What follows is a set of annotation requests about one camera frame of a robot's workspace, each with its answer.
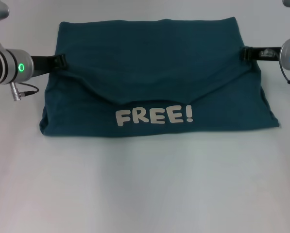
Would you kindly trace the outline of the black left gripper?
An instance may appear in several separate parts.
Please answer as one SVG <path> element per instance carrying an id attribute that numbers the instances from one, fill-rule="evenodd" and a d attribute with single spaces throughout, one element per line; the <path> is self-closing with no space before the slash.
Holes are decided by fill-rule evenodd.
<path id="1" fill-rule="evenodd" d="M 34 75 L 43 75 L 53 70 L 66 70 L 68 63 L 64 54 L 56 56 L 31 56 L 34 64 Z"/>

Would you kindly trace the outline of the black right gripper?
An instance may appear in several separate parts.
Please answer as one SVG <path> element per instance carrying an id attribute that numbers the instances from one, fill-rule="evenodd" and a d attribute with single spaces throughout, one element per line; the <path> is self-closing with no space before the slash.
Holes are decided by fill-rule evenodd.
<path id="1" fill-rule="evenodd" d="M 279 54 L 281 47 L 242 47 L 240 49 L 240 60 L 241 61 L 279 61 Z"/>

